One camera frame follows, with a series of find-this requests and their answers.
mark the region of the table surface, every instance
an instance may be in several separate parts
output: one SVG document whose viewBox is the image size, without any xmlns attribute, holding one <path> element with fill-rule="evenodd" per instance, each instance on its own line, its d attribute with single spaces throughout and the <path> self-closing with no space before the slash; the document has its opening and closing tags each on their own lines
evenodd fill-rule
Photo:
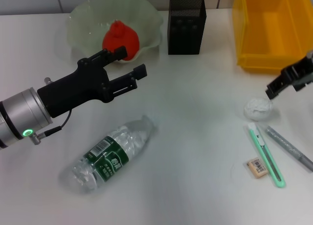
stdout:
<svg viewBox="0 0 313 225">
<path fill-rule="evenodd" d="M 208 10 L 200 55 L 167 54 L 163 42 L 130 64 L 106 67 L 110 79 L 145 63 L 138 89 L 73 110 L 61 132 L 39 146 L 24 139 L 0 153 L 1 224 L 302 225 L 313 222 L 313 175 L 265 136 L 287 187 L 255 179 L 246 162 L 258 156 L 244 126 L 245 102 L 265 97 L 273 76 L 236 66 L 231 10 Z M 44 78 L 62 78 L 83 57 L 66 43 L 67 14 L 0 17 L 0 100 Z M 313 159 L 309 86 L 274 100 L 269 124 Z M 105 133 L 148 115 L 157 131 L 143 153 L 101 193 L 77 195 L 62 172 Z M 55 118 L 54 127 L 67 114 Z"/>
</svg>

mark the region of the red toy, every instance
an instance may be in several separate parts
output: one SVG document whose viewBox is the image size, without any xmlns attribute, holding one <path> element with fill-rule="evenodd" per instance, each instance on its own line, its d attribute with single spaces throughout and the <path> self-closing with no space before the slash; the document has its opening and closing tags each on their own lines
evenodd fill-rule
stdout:
<svg viewBox="0 0 313 225">
<path fill-rule="evenodd" d="M 115 21 L 104 36 L 102 48 L 114 51 L 120 46 L 125 46 L 127 50 L 128 56 L 124 60 L 131 60 L 139 51 L 139 38 L 137 33 L 122 21 Z"/>
</svg>

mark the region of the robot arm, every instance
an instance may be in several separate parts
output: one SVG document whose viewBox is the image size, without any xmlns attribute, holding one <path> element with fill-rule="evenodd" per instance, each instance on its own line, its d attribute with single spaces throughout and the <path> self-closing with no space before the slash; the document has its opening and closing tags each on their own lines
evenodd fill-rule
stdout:
<svg viewBox="0 0 313 225">
<path fill-rule="evenodd" d="M 313 51 L 299 62 L 284 68 L 281 75 L 268 84 L 266 94 L 269 99 L 274 99 L 289 85 L 300 91 L 311 82 L 313 82 Z"/>
<path fill-rule="evenodd" d="M 52 123 L 51 117 L 55 118 L 71 111 L 92 99 L 109 103 L 115 97 L 136 89 L 136 80 L 147 76 L 144 64 L 111 81 L 103 69 L 113 61 L 125 57 L 127 52 L 123 46 L 114 53 L 104 49 L 90 58 L 79 60 L 74 73 L 49 82 L 37 92 L 30 88 L 1 101 L 0 147 L 6 148 L 27 136 L 30 136 L 35 144 L 39 144 L 41 138 L 62 129 L 62 126 L 59 126 L 36 135 L 36 131 Z"/>
</svg>

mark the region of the eraser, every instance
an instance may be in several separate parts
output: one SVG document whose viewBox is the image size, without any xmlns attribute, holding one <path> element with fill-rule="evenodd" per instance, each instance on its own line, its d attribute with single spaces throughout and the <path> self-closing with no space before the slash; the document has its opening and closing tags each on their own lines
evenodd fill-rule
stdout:
<svg viewBox="0 0 313 225">
<path fill-rule="evenodd" d="M 268 170 L 265 168 L 264 164 L 258 157 L 250 160 L 246 165 L 257 179 L 268 173 Z"/>
</svg>

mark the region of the black mesh pencil holder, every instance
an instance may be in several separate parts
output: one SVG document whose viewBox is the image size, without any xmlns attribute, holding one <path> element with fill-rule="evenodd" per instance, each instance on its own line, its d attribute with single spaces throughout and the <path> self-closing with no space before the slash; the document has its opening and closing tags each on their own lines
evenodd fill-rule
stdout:
<svg viewBox="0 0 313 225">
<path fill-rule="evenodd" d="M 167 25 L 168 54 L 199 54 L 205 19 L 204 0 L 170 0 Z"/>
</svg>

